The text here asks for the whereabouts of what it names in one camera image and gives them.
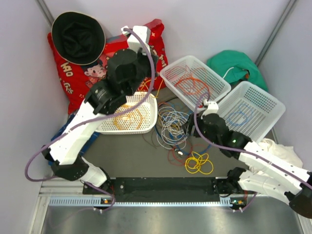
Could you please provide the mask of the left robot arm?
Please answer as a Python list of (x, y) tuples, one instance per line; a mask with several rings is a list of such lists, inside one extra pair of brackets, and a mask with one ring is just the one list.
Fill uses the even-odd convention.
[(119, 50), (109, 59), (107, 78), (93, 85), (62, 135), (43, 147), (42, 154), (53, 161), (55, 177), (82, 180), (102, 194), (109, 191), (107, 173), (79, 153), (103, 121), (131, 113), (142, 105), (148, 94), (137, 104), (119, 110), (146, 77), (155, 78), (157, 61), (158, 56), (144, 48)]

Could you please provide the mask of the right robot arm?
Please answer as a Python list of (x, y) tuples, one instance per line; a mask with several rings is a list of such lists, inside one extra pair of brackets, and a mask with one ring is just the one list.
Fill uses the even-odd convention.
[(229, 129), (218, 114), (191, 114), (182, 126), (187, 135), (201, 137), (220, 152), (263, 172), (235, 168), (228, 173), (233, 193), (252, 191), (286, 203), (297, 214), (312, 217), (312, 173), (262, 149), (248, 136)]

